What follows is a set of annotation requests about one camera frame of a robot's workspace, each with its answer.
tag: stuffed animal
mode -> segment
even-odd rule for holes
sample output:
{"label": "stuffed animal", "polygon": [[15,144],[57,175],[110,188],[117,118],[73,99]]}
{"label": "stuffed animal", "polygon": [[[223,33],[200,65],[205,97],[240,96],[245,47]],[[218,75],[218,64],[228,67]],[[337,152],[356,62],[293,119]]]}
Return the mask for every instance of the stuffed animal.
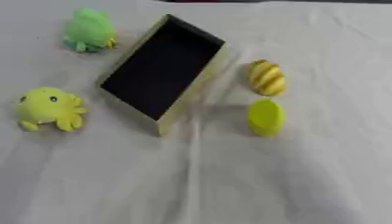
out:
{"label": "stuffed animal", "polygon": [[115,46],[115,28],[109,16],[98,10],[81,8],[73,13],[73,19],[66,23],[64,41],[75,51],[97,52],[104,47]]}
{"label": "stuffed animal", "polygon": [[38,87],[24,93],[17,103],[19,123],[26,130],[39,129],[41,123],[56,123],[61,130],[82,126],[86,109],[82,99],[55,87]]}

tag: striped ball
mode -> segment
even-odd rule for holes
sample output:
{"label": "striped ball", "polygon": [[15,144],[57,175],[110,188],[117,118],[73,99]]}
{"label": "striped ball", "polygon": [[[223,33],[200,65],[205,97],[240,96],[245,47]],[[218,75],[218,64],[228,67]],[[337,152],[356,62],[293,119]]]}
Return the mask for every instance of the striped ball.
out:
{"label": "striped ball", "polygon": [[278,95],[284,91],[284,75],[279,65],[266,59],[250,64],[249,82],[260,95]]}

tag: open box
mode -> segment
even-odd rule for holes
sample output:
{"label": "open box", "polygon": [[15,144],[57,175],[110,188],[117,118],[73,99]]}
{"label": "open box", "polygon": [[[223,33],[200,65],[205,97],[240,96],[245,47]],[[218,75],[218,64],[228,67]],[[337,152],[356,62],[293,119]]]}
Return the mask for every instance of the open box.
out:
{"label": "open box", "polygon": [[101,77],[99,87],[162,135],[217,73],[225,48],[225,41],[166,15]]}

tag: white fabric surface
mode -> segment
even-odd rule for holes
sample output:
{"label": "white fabric surface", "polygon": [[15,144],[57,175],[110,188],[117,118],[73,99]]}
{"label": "white fabric surface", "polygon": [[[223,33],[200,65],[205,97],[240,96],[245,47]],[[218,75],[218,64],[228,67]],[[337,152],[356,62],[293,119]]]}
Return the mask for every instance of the white fabric surface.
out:
{"label": "white fabric surface", "polygon": [[[79,6],[108,11],[117,50],[60,43]],[[116,113],[94,80],[162,15],[172,13],[238,52],[165,138]],[[392,222],[392,5],[6,1],[0,7],[0,223],[359,224]],[[254,136],[259,96],[242,63],[287,74],[283,131]],[[86,127],[24,133],[20,93],[49,85],[82,95]]]}

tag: yellow cylinder toy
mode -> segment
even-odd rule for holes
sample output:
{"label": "yellow cylinder toy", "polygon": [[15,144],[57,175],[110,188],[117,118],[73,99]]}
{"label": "yellow cylinder toy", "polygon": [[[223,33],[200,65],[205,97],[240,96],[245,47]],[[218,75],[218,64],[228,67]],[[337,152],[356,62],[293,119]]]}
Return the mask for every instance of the yellow cylinder toy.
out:
{"label": "yellow cylinder toy", "polygon": [[271,100],[256,101],[248,108],[248,124],[259,136],[276,134],[284,124],[284,110]]}
{"label": "yellow cylinder toy", "polygon": [[250,63],[249,83],[260,95],[278,95],[284,91],[284,75],[278,64],[266,59]]}

